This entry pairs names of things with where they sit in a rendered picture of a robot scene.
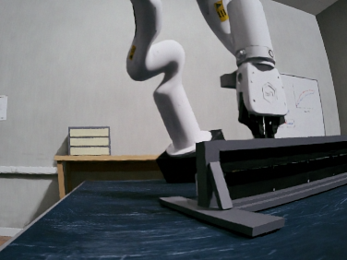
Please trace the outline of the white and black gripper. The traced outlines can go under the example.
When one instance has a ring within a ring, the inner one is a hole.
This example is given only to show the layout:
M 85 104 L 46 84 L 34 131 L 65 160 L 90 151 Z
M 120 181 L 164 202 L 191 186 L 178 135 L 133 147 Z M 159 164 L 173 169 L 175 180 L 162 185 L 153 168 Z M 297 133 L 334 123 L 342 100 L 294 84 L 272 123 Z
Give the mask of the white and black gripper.
M 240 65 L 236 75 L 236 97 L 238 112 L 240 110 L 238 122 L 247 125 L 255 138 L 275 138 L 279 126 L 286 122 L 287 103 L 274 64 L 251 61 Z

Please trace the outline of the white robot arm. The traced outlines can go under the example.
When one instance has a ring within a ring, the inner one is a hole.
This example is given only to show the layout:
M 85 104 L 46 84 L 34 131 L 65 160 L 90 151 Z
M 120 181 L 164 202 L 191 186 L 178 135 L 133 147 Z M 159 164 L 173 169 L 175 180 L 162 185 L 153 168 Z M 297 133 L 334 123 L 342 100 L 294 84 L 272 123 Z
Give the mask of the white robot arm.
M 259 0 L 196 1 L 212 32 L 235 56 L 237 67 L 251 61 L 276 64 Z M 130 2 L 136 30 L 126 58 L 126 72 L 135 81 L 164 73 L 162 83 L 153 92 L 153 99 L 173 141 L 166 151 L 172 157 L 188 155 L 196 151 L 197 142 L 211 140 L 211 134 L 199 130 L 182 85 L 185 51 L 177 41 L 153 44 L 162 30 L 161 0 Z

